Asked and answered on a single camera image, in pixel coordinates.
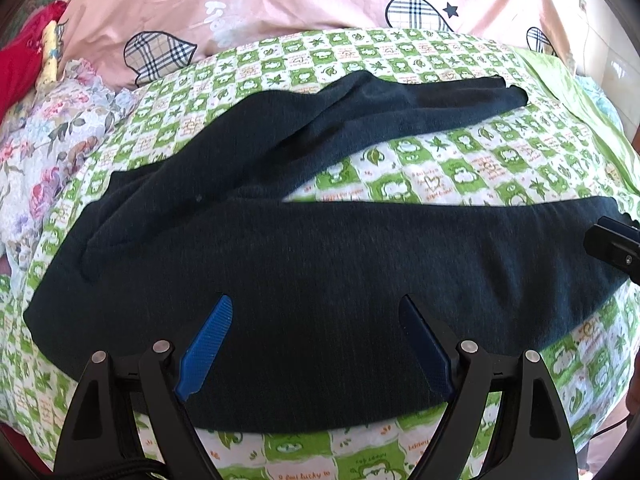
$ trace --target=black cable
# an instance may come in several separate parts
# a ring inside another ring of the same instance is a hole
[[[155,473],[167,479],[170,478],[169,471],[162,462],[149,458],[134,458],[84,472],[70,475],[43,475],[41,478],[42,480],[117,480],[134,474],[149,473]]]
[[[589,440],[593,440],[594,438],[596,438],[597,436],[600,436],[603,433],[607,433],[607,431],[613,430],[614,428],[617,428],[618,426],[621,426],[622,424],[624,424],[625,422],[630,421],[632,418],[634,418],[633,415],[629,414],[627,415],[625,418],[623,418],[622,420],[617,421],[615,424],[612,424],[611,426],[609,426],[608,428],[605,428],[604,430],[600,430],[598,433],[596,433],[595,435],[593,435]]]

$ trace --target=star print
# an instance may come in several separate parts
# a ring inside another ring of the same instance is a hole
[[[451,5],[449,2],[447,2],[447,6],[442,10],[444,10],[449,17],[458,16],[458,7],[455,5]]]

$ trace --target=floral pillow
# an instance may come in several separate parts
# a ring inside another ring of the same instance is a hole
[[[12,290],[21,290],[60,191],[135,104],[131,92],[108,89],[86,60],[70,61],[62,81],[0,146],[0,249],[11,266]]]

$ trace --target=plaid heart pattern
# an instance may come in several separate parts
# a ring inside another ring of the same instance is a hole
[[[124,46],[124,63],[142,86],[186,67],[197,47],[167,32],[139,32]]]
[[[427,0],[391,0],[385,14],[389,27],[452,30]]]
[[[551,54],[552,56],[556,55],[556,50],[549,41],[549,38],[537,27],[531,27],[527,31],[527,44],[529,45],[529,49],[534,52]]]

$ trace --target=bed sheet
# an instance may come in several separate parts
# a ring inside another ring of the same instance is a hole
[[[464,32],[575,65],[552,0],[70,0],[61,22],[63,62],[85,57],[115,89],[251,41],[333,27]]]
[[[605,136],[593,130],[600,126],[569,113],[530,60],[493,41],[413,29],[306,32],[186,67],[135,92],[138,108],[88,157],[53,209],[24,290],[17,297],[4,292],[0,418],[24,433],[46,462],[52,463],[75,385],[38,351],[22,313],[82,208],[106,190],[113,171],[170,156],[247,95],[265,89],[316,92],[354,70],[402,83],[500,75],[525,88],[530,104],[469,128],[371,146],[318,174],[288,200],[515,206],[605,194],[633,216],[640,214],[640,194],[618,171],[615,149],[603,153],[596,145]],[[591,319],[542,352],[576,447],[626,388],[640,335],[639,301],[640,292],[627,283]],[[464,478],[478,474],[498,402],[498,395],[488,399]],[[198,433],[225,480],[406,480],[443,411],[440,406],[314,434]],[[145,452],[159,458],[148,419],[137,420]]]

